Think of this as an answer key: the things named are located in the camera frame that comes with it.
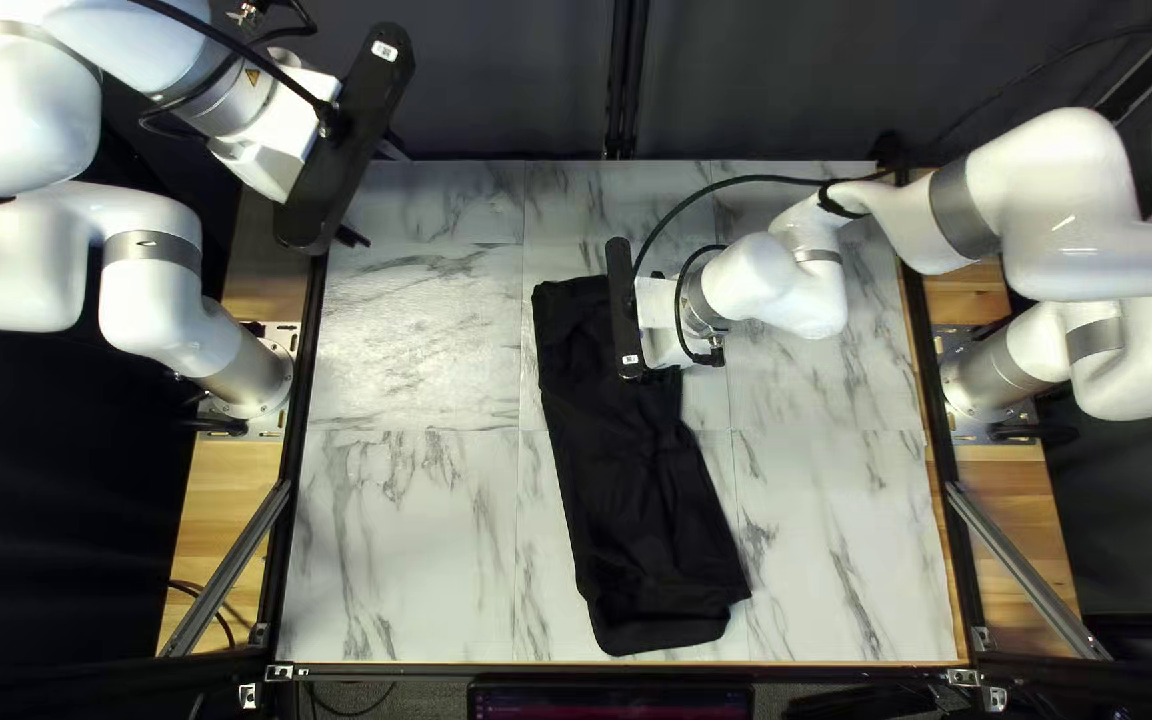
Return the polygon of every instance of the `silver metal ring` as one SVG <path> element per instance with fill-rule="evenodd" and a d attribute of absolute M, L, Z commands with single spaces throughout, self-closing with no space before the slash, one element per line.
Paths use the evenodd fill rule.
<path fill-rule="evenodd" d="M 990 229 L 968 188 L 967 156 L 932 173 L 932 218 L 954 251 L 970 260 L 999 251 L 1002 240 Z"/>
<path fill-rule="evenodd" d="M 106 240 L 105 268 L 120 260 L 166 260 L 202 276 L 202 251 L 198 247 L 165 232 L 129 230 Z"/>
<path fill-rule="evenodd" d="M 78 65 L 88 68 L 88 73 L 92 74 L 96 78 L 96 83 L 101 82 L 100 68 L 92 65 L 91 60 L 83 58 L 78 53 L 74 53 L 63 41 L 56 40 L 55 37 L 47 35 L 39 25 L 31 25 L 28 23 L 16 22 L 16 21 L 0 21 L 0 35 L 14 35 L 16 37 L 23 37 L 26 40 L 38 40 L 44 45 L 50 45 L 60 50 L 61 53 L 69 55 L 74 60 L 78 60 Z"/>
<path fill-rule="evenodd" d="M 175 82 L 164 88 L 160 91 L 152 92 L 149 94 L 150 100 L 165 105 L 172 103 L 173 100 L 181 99 L 194 90 L 200 82 L 207 79 L 209 75 L 214 74 L 217 68 L 219 68 L 228 59 L 236 59 L 236 55 L 229 53 L 229 48 L 219 44 L 215 40 L 206 40 L 202 45 L 198 56 L 194 60 L 194 63 L 189 66 L 189 69 L 184 71 Z"/>
<path fill-rule="evenodd" d="M 1105 318 L 1079 325 L 1079 327 L 1064 333 L 1064 347 L 1069 350 L 1070 365 L 1078 363 L 1087 355 L 1127 348 L 1127 343 L 1123 341 L 1123 320 L 1121 318 Z"/>
<path fill-rule="evenodd" d="M 797 263 L 806 263 L 808 260 L 829 260 L 831 263 L 842 264 L 842 255 L 834 252 L 833 250 L 795 250 L 794 260 Z"/>

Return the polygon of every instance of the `black metal frame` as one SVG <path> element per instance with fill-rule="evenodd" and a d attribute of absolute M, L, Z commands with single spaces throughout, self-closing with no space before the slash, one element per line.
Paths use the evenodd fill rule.
<path fill-rule="evenodd" d="M 649 1 L 616 0 L 612 8 L 604 160 L 627 160 L 634 157 L 643 58 L 646 55 L 649 38 Z"/>

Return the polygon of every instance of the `metal leg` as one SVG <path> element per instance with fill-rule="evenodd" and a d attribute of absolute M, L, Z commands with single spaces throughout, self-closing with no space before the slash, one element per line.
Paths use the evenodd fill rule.
<path fill-rule="evenodd" d="M 1059 598 L 1047 581 L 1038 570 L 1030 564 L 1025 556 L 1020 553 L 1015 545 L 999 525 L 993 523 L 988 516 L 980 510 L 980 507 L 972 502 L 969 495 L 956 483 L 945 484 L 946 499 L 950 501 L 958 516 L 979 537 L 985 547 L 990 548 L 995 558 L 1011 573 L 1011 577 L 1020 583 L 1020 588 L 1025 591 L 1025 597 L 1038 608 L 1038 613 L 1044 616 L 1047 624 L 1056 630 L 1058 636 L 1064 639 L 1084 660 L 1113 660 L 1100 643 L 1092 636 L 1092 631 L 1083 626 L 1069 606 Z"/>
<path fill-rule="evenodd" d="M 234 540 L 233 547 L 215 568 L 207 585 L 198 593 L 198 598 L 194 600 L 194 605 L 189 606 L 189 611 L 184 613 L 181 624 L 176 626 L 175 631 L 168 638 L 167 646 L 162 646 L 162 652 L 159 653 L 160 658 L 180 658 L 189 654 L 198 645 L 202 632 L 207 629 L 211 617 L 215 615 L 220 604 L 229 594 L 234 583 L 238 581 L 238 575 L 248 566 L 248 560 L 251 560 L 256 547 L 260 546 L 265 532 L 268 532 L 279 513 L 287 506 L 290 488 L 289 480 L 280 480 L 273 490 L 268 491 L 260 507 L 256 509 L 256 514 L 248 522 L 248 526 L 243 528 L 238 539 Z"/>

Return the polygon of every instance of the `black fabric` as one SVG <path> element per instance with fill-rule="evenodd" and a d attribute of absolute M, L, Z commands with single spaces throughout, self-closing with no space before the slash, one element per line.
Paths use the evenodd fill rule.
<path fill-rule="evenodd" d="M 616 377 L 605 276 L 536 286 L 540 397 L 576 561 L 604 652 L 722 636 L 749 584 L 682 423 L 679 367 Z"/>

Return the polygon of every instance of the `marble tile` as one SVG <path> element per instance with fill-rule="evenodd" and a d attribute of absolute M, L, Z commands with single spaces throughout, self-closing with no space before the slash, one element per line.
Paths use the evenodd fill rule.
<path fill-rule="evenodd" d="M 311 424 L 515 429 L 521 263 L 501 242 L 334 249 Z"/>
<path fill-rule="evenodd" d="M 735 536 L 738 510 L 728 431 L 696 433 L 719 503 Z M 558 491 L 550 433 L 522 432 L 518 442 L 518 530 L 515 550 L 516 661 L 712 661 L 749 658 L 744 609 L 732 606 L 723 637 L 699 646 L 611 658 L 594 641 L 585 599 L 576 591 L 567 520 Z"/>
<path fill-rule="evenodd" d="M 374 247 L 414 242 L 522 242 L 523 164 L 376 160 L 346 211 Z"/>
<path fill-rule="evenodd" d="M 842 255 L 831 341 L 750 323 L 692 369 L 696 431 L 756 597 L 704 646 L 609 659 L 576 592 L 536 391 L 530 296 L 601 273 L 697 188 L 864 162 L 374 164 L 333 250 L 280 658 L 397 661 L 952 660 L 895 259 L 871 222 Z M 765 227 L 811 188 L 727 188 L 646 267 Z"/>
<path fill-rule="evenodd" d="M 954 660 L 922 435 L 732 435 L 751 659 Z"/>
<path fill-rule="evenodd" d="M 856 176 L 871 162 L 713 164 L 714 180 L 750 173 Z M 735 242 L 765 229 L 813 188 L 749 183 L 715 192 L 718 236 Z M 825 340 L 803 340 L 758 321 L 738 324 L 727 339 L 730 424 L 765 430 L 820 422 L 855 430 L 919 431 L 896 255 L 876 222 L 840 233 L 848 326 Z"/>
<path fill-rule="evenodd" d="M 517 471 L 517 431 L 311 431 L 280 658 L 509 660 Z"/>
<path fill-rule="evenodd" d="M 520 426 L 545 430 L 536 388 L 536 335 L 531 290 L 543 281 L 601 274 L 602 247 L 622 236 L 637 252 L 665 213 L 710 183 L 710 162 L 528 162 L 526 232 L 523 235 L 522 372 Z M 647 270 L 675 274 L 694 250 L 714 241 L 713 203 L 683 210 L 653 243 Z M 682 418 L 696 431 L 730 424 L 725 369 L 697 369 L 683 379 Z"/>

